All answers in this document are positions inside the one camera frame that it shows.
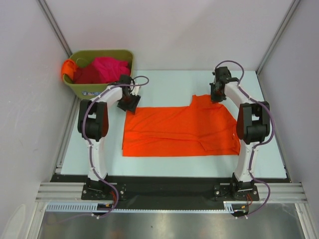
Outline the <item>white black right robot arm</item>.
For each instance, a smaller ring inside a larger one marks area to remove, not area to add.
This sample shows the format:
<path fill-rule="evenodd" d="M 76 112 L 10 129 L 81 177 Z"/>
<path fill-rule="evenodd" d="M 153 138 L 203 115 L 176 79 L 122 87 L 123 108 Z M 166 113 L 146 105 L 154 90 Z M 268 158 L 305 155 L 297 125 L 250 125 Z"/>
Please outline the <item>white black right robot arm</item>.
<path fill-rule="evenodd" d="M 213 71 L 214 81 L 210 83 L 210 98 L 214 103 L 230 99 L 238 108 L 236 134 L 240 139 L 240 153 L 237 167 L 230 183 L 230 195 L 241 200 L 252 190 L 257 181 L 253 175 L 257 147 L 262 145 L 271 131 L 271 117 L 268 102 L 259 102 L 246 93 L 240 85 L 240 78 L 232 77 L 226 66 L 218 64 Z"/>

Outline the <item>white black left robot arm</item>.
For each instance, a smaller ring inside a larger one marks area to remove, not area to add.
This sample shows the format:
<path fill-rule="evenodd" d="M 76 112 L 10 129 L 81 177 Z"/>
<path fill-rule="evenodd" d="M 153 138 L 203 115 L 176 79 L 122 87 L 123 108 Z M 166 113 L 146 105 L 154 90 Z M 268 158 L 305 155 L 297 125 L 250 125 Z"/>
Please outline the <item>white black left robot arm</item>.
<path fill-rule="evenodd" d="M 89 151 L 89 173 L 91 181 L 98 182 L 93 187 L 93 194 L 99 199 L 109 196 L 110 186 L 102 182 L 108 175 L 104 159 L 104 140 L 109 131 L 108 110 L 116 105 L 125 112 L 135 113 L 141 96 L 138 95 L 141 86 L 149 83 L 137 83 L 137 77 L 121 75 L 119 81 L 109 84 L 106 89 L 89 100 L 81 100 L 77 129 L 86 141 Z"/>

